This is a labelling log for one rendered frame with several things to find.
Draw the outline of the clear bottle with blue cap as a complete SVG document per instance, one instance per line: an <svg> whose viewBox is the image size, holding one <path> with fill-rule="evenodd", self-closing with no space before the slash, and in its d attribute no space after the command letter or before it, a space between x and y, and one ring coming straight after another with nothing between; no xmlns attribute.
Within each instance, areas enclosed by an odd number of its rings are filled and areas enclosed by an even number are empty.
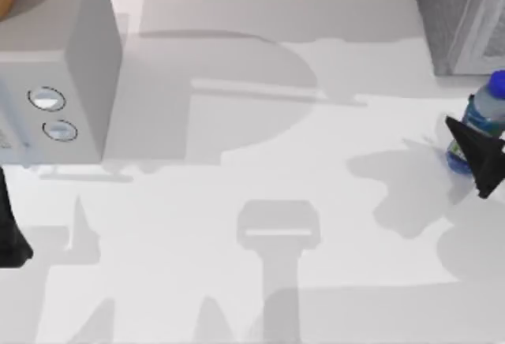
<svg viewBox="0 0 505 344"><path fill-rule="evenodd" d="M487 136L501 137L505 132L505 69L493 72L487 83L469 97L462 123ZM446 158L455 173L471 175L456 139L449 144Z"/></svg>

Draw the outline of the pale microwave oven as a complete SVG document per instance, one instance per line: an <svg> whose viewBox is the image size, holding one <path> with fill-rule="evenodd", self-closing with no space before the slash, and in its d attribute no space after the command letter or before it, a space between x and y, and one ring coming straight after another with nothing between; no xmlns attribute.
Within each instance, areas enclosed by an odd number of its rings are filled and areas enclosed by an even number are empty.
<svg viewBox="0 0 505 344"><path fill-rule="evenodd" d="M15 0L0 21L0 78L21 111L34 165L93 164L103 157L122 64L111 0ZM29 90L47 86L66 99L55 112L35 108ZM42 124L77 127L70 142L48 138ZM0 111L0 165L22 165Z"/></svg>

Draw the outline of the small round microwave knob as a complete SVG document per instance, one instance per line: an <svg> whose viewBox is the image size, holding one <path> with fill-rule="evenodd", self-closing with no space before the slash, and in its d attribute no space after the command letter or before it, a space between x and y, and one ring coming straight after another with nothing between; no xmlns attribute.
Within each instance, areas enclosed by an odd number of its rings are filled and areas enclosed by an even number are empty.
<svg viewBox="0 0 505 344"><path fill-rule="evenodd" d="M58 142L70 142L77 138L77 127L65 120L56 120L42 124L44 134Z"/></svg>

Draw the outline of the large round microwave knob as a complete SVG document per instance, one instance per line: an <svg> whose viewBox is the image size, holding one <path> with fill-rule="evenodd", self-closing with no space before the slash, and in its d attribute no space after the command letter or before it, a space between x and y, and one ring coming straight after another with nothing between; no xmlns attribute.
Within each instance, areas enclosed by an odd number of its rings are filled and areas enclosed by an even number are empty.
<svg viewBox="0 0 505 344"><path fill-rule="evenodd" d="M35 108L43 111L59 111L66 105L65 96L57 89L47 86L29 90L27 97Z"/></svg>

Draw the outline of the pale blue microwave door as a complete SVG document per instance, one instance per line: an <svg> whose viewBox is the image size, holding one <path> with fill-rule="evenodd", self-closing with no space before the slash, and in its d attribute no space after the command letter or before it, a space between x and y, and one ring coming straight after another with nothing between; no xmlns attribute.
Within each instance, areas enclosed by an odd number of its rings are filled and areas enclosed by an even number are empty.
<svg viewBox="0 0 505 344"><path fill-rule="evenodd" d="M19 110L9 87L0 78L0 111L11 132L13 150L17 155L17 161L25 167L31 162L29 149L30 143L25 130L21 111Z"/></svg>

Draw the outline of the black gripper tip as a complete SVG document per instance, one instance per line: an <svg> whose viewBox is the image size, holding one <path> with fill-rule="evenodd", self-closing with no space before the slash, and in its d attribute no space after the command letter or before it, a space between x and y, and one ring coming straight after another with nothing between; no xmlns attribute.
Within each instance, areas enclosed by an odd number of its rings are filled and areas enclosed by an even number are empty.
<svg viewBox="0 0 505 344"><path fill-rule="evenodd" d="M0 269L21 268L33 255L14 218L5 172L0 166Z"/></svg>

